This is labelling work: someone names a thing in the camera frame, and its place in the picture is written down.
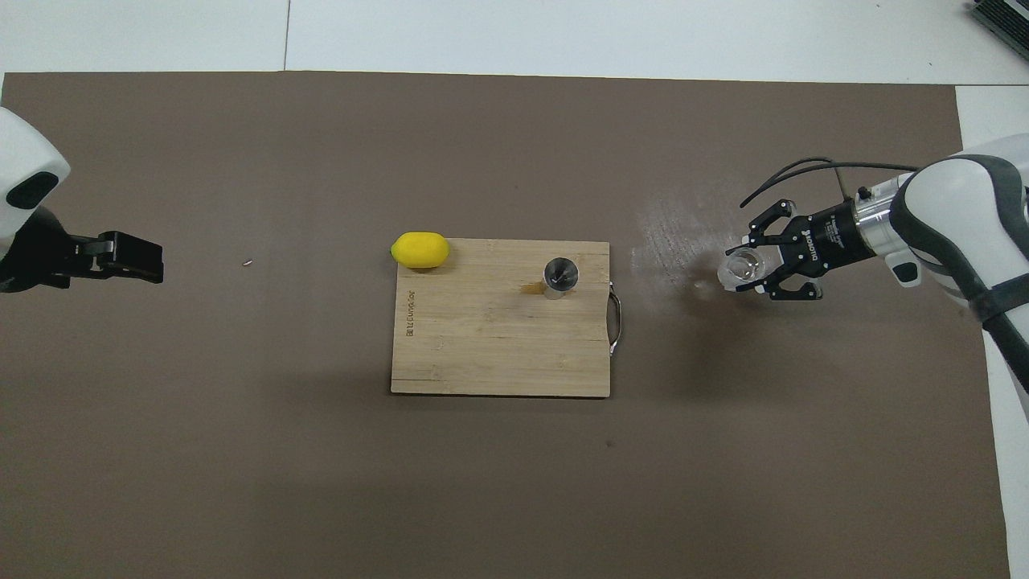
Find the lemon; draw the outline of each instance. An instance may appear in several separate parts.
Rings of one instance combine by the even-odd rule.
[[[409,230],[393,242],[389,252],[405,267],[434,267],[447,260],[450,243],[438,232]]]

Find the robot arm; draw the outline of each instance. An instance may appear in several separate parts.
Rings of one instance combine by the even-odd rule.
[[[718,277],[736,292],[753,288],[773,300],[817,300],[822,275],[874,255],[884,257],[904,286],[917,285],[927,269],[975,314],[1029,389],[1027,184],[1029,134],[862,187],[857,198],[812,215],[794,216],[794,204],[782,198],[725,252]],[[791,217],[783,231],[766,234],[782,217]],[[806,278],[800,289],[780,285],[794,275]],[[1029,397],[1022,401],[1029,415]]]
[[[32,125],[0,108],[0,293],[66,288],[71,277],[163,281],[159,245],[116,230],[69,234],[41,206],[70,171]]]

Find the cutting board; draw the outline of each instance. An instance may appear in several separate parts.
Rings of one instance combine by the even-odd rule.
[[[597,241],[449,239],[431,269],[399,265],[391,390],[398,394],[610,396],[610,245]],[[557,300],[543,267],[575,261]]]

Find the brown table surface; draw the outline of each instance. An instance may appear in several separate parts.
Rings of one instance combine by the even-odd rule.
[[[167,267],[0,297],[4,576],[1007,573],[970,317],[879,260],[818,303],[714,277],[772,201],[837,202],[736,208],[782,165],[959,149],[952,87],[8,74],[3,105],[71,162],[69,231]],[[612,398],[390,395],[407,229],[609,241]]]

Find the silver cylinder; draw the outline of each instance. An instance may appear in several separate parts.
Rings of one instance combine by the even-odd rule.
[[[911,177],[904,173],[872,187],[872,196],[854,202],[854,220],[861,239],[877,255],[888,255],[908,247],[890,224],[890,205],[900,186]]]
[[[578,282],[578,266],[567,257],[555,257],[543,267],[543,296],[557,300]]]

